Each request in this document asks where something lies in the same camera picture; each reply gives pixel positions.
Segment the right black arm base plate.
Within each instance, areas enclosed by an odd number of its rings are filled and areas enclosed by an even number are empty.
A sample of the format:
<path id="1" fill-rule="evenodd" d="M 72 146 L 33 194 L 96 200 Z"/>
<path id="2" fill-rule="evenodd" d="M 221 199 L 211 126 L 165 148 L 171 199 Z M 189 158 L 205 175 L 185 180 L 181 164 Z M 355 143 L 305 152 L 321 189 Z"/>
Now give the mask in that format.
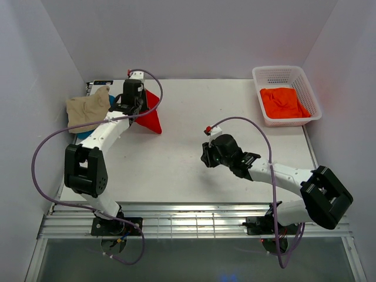
<path id="1" fill-rule="evenodd" d="M 275 233 L 274 217 L 273 216 L 249 216 L 242 222 L 247 230 L 248 235 L 271 235 Z M 277 234 L 293 235 L 298 231 L 298 225 L 290 224 L 288 226 L 282 226 L 277 223 Z"/>

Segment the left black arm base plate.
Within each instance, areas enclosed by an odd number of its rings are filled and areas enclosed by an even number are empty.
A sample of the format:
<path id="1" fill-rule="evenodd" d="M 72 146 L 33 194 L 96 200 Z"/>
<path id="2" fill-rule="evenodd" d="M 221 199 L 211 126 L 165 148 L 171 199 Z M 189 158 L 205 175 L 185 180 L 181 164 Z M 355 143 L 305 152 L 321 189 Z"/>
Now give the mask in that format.
<path id="1" fill-rule="evenodd" d="M 124 224 L 117 220 L 106 220 L 95 217 L 90 231 L 91 236 L 139 236 L 140 233 L 131 225 Z"/>

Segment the red t shirt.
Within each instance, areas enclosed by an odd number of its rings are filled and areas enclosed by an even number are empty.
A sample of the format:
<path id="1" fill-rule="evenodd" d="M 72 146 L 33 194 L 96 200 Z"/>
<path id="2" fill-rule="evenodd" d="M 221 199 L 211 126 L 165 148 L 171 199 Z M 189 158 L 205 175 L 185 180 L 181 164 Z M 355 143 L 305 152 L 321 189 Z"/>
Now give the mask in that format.
<path id="1" fill-rule="evenodd" d="M 160 98 L 157 97 L 154 93 L 150 92 L 149 90 L 146 90 L 146 100 L 148 108 L 150 109 L 160 102 Z M 158 135 L 162 134 L 162 127 L 160 124 L 157 110 L 153 110 L 150 114 L 146 116 L 138 117 L 136 119 L 136 123 L 151 130 L 152 132 Z"/>

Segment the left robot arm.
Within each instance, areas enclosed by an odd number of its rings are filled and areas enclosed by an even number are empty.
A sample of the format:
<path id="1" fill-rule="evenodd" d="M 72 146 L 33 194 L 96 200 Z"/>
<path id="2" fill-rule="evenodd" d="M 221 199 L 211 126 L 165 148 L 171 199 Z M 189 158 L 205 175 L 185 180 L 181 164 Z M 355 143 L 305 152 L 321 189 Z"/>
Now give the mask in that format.
<path id="1" fill-rule="evenodd" d="M 135 121 L 133 116 L 144 110 L 148 110 L 144 79 L 126 79 L 123 92 L 115 98 L 104 122 L 89 137 L 65 150 L 65 186 L 86 199 L 100 219 L 112 221 L 121 214 L 120 205 L 105 192 L 108 184 L 105 154 L 130 128 Z"/>

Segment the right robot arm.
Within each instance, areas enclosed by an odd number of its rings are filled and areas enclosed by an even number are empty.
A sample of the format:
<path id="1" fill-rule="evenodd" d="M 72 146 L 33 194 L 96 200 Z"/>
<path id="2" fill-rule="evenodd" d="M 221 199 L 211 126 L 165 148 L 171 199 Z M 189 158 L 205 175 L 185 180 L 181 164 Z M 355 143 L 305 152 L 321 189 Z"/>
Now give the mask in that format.
<path id="1" fill-rule="evenodd" d="M 283 164 L 270 164 L 260 155 L 244 152 L 232 135 L 222 134 L 202 144 L 202 162 L 206 167 L 226 166 L 241 179 L 267 183 L 300 197 L 291 202 L 271 204 L 264 219 L 255 226 L 274 228 L 312 222 L 333 230 L 353 203 L 350 192 L 331 169 L 296 169 Z"/>

